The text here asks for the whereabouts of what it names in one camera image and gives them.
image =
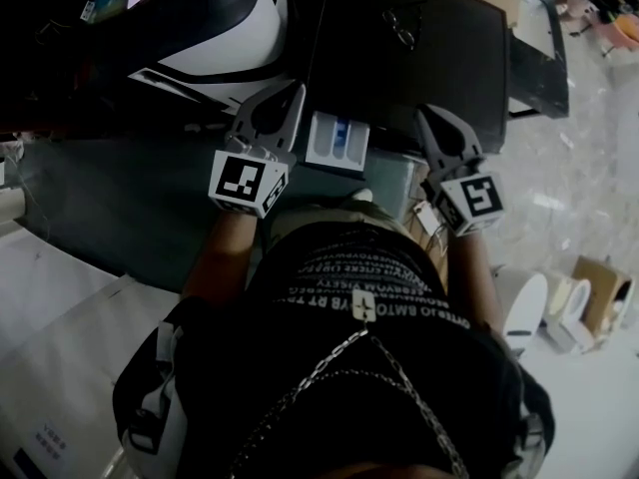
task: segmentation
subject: black and white marker cube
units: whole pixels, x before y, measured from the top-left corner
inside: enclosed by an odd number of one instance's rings
[[[225,211],[263,219],[289,183],[289,166],[217,151],[209,197]]]
[[[456,236],[487,229],[504,214],[497,174],[475,174],[441,182],[435,205]]]

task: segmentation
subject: person's right arm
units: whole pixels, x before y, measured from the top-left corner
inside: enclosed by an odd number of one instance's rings
[[[448,300],[466,317],[503,330],[503,312],[481,233],[448,239]]]

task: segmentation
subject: marble floor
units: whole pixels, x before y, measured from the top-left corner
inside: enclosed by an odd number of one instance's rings
[[[594,32],[572,38],[568,31],[564,26],[570,117],[510,122],[501,154],[488,161],[502,176],[508,202],[505,218],[486,233],[491,260],[568,273],[587,254],[610,257],[637,276],[639,187],[635,192],[617,175],[615,70],[639,63],[639,54],[614,51],[604,58],[606,46]]]

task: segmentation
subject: pink chair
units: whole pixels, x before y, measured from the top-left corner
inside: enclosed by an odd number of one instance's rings
[[[595,32],[612,43],[612,48],[603,54],[604,57],[615,48],[639,50],[639,18],[634,14],[622,14],[614,23],[601,23],[599,13],[596,12],[588,13],[587,16]]]

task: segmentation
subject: person's left arm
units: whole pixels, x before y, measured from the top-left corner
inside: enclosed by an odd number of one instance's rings
[[[211,307],[228,305],[244,292],[258,219],[222,213],[189,275],[182,299],[197,296]]]

